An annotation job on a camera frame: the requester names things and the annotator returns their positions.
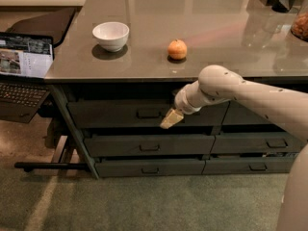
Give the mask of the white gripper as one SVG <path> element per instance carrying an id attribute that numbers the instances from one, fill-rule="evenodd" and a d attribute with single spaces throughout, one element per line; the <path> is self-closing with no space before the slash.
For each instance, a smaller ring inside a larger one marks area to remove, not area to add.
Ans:
<path id="1" fill-rule="evenodd" d="M 185 115 L 191 115 L 201 109 L 200 95 L 198 93 L 198 84 L 187 84 L 180 89 L 174 98 L 174 106 L 171 108 L 165 118 L 162 120 L 160 127 L 168 129 L 177 124 Z"/>

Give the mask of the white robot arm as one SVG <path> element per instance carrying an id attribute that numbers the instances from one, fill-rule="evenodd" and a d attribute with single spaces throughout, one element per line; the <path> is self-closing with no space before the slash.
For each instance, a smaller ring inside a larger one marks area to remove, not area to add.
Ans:
<path id="1" fill-rule="evenodd" d="M 305 143 L 289 173 L 276 231 L 308 231 L 308 94 L 243 79 L 220 65 L 180 89 L 161 122 L 167 129 L 201 108 L 234 100 Z"/>

